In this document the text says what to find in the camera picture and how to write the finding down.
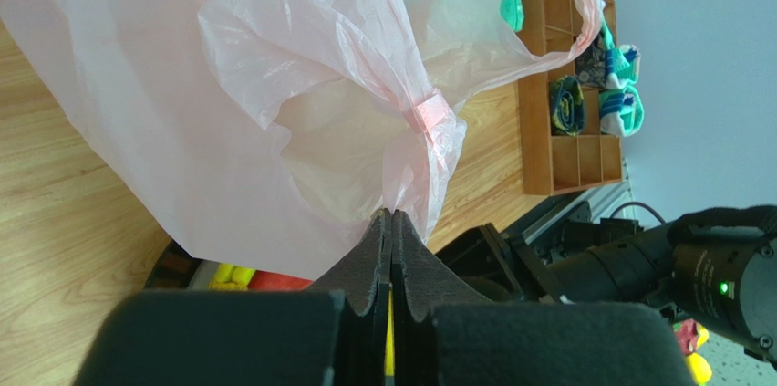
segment black cable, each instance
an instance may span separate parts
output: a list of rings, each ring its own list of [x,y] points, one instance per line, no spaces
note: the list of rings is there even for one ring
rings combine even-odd
[[[648,205],[647,203],[641,203],[641,202],[626,202],[620,206],[618,206],[615,211],[610,215],[610,218],[612,219],[615,217],[618,213],[623,211],[624,208],[628,208],[629,206],[638,206],[640,208],[645,208],[648,212],[653,214],[653,217],[656,217],[661,224],[665,224],[667,221],[664,220],[663,217],[661,217],[661,214],[658,213],[658,211],[654,210],[652,206]]]

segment wooden floor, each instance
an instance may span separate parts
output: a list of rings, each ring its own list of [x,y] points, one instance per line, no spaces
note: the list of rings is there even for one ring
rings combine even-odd
[[[470,130],[432,249],[477,224],[502,229],[541,201],[522,195],[516,97],[496,89],[462,112]],[[0,24],[0,384],[69,383],[169,240]]]

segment white plastic bag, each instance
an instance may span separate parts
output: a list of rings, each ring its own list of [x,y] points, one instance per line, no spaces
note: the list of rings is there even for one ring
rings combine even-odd
[[[562,66],[600,24],[599,0],[575,0],[573,49],[532,57],[499,1],[0,0],[0,16],[190,253],[315,278],[380,207],[427,239],[466,129],[449,105]]]

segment white wall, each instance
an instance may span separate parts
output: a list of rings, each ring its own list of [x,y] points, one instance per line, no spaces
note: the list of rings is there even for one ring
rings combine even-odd
[[[777,203],[777,0],[616,3],[620,42],[643,53],[635,197],[667,219]]]

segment pink plastic bag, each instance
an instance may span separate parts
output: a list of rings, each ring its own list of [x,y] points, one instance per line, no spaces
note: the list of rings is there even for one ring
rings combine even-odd
[[[0,0],[0,16],[190,253],[316,278],[380,207],[429,238],[466,130],[454,111],[580,54],[599,0],[575,1],[583,33],[544,57],[500,0]]]

